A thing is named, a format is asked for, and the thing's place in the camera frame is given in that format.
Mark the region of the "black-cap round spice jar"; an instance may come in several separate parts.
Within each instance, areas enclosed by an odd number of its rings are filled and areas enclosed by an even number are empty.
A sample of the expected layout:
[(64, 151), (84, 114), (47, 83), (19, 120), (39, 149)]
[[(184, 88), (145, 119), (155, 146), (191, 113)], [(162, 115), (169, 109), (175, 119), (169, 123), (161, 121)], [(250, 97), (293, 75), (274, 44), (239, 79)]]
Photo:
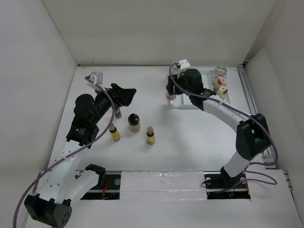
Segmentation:
[(128, 117), (129, 130), (137, 133), (141, 129), (140, 118), (137, 114), (130, 114)]

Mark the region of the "small dark pepper bottle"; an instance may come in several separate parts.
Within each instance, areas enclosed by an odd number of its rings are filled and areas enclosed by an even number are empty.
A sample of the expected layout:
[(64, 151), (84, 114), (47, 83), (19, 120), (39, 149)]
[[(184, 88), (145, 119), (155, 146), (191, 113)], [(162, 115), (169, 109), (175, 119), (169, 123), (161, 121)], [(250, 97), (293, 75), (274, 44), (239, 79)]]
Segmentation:
[(122, 118), (122, 113), (121, 113), (120, 107), (115, 108), (115, 113), (114, 113), (114, 115), (115, 115), (116, 119)]

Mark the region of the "yellow-cap spice bottle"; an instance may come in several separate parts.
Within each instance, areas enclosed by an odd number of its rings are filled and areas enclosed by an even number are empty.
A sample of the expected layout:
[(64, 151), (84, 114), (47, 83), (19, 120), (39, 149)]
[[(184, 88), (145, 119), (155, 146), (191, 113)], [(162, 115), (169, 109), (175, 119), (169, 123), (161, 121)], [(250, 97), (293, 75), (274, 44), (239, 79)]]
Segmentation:
[(224, 100), (228, 94), (228, 88), (224, 85), (220, 86), (217, 91), (218, 96)]

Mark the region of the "pink-cap spice bottle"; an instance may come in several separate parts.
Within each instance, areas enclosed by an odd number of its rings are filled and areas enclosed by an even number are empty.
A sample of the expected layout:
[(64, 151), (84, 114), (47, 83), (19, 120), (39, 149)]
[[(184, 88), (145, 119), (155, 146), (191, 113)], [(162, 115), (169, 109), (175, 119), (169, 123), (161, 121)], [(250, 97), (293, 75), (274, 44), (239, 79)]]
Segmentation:
[(218, 89), (221, 87), (221, 86), (225, 86), (226, 85), (226, 78), (224, 77), (214, 77), (213, 80), (212, 80), (212, 85), (213, 85), (213, 91), (214, 92), (217, 92)]

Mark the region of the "clear glass jar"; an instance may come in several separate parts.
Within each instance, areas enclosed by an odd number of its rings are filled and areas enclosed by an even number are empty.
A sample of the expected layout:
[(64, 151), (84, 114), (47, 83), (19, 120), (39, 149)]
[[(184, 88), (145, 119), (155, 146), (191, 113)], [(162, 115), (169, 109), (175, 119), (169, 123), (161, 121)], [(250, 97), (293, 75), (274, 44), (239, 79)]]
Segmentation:
[(213, 80), (214, 77), (224, 77), (226, 78), (226, 74), (227, 74), (227, 69), (224, 66), (217, 66), (211, 74), (211, 81)]

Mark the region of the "yellow-label cork bottle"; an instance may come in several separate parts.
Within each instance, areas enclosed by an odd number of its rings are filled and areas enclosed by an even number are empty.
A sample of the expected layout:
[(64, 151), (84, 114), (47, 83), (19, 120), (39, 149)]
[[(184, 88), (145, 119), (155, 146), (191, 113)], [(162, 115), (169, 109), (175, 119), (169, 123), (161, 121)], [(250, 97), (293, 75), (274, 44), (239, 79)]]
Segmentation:
[(118, 141), (120, 140), (121, 136), (117, 130), (117, 128), (115, 127), (115, 125), (113, 123), (110, 124), (109, 126), (109, 132), (111, 134), (111, 138), (114, 140), (114, 141)]
[(146, 133), (147, 137), (146, 137), (146, 142), (148, 144), (154, 144), (155, 143), (155, 136), (154, 136), (154, 130), (152, 126), (149, 126), (147, 128), (147, 133)]

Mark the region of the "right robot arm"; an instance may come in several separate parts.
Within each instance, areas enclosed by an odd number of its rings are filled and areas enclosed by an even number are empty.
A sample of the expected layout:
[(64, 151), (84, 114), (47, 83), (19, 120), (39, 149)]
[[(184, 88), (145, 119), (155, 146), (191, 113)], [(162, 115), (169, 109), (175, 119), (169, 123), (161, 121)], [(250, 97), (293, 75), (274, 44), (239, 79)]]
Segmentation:
[(187, 95), (195, 107), (217, 117), (236, 133), (235, 153), (221, 168), (220, 174), (210, 180), (223, 190), (239, 185), (241, 174), (253, 164), (252, 160), (274, 144), (262, 114), (247, 114), (216, 99), (216, 92), (205, 88), (197, 69), (190, 68), (177, 74), (170, 72), (166, 91), (170, 97)]

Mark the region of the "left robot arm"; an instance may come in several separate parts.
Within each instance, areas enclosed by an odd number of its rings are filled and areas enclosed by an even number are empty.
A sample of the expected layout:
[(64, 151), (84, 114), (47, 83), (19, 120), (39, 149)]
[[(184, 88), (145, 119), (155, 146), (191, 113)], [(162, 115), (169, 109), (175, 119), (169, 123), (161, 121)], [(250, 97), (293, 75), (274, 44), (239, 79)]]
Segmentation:
[(124, 89), (115, 83), (103, 89), (92, 86), (96, 97), (82, 94), (75, 101), (74, 119), (66, 136), (61, 158), (46, 171), (47, 182), (36, 195), (28, 195), (24, 205), (30, 217), (53, 228), (63, 228), (69, 221), (74, 205), (93, 187), (101, 188), (106, 182), (105, 168), (89, 164), (77, 179), (75, 171), (91, 145), (102, 137), (97, 123), (109, 109), (129, 106), (136, 89)]

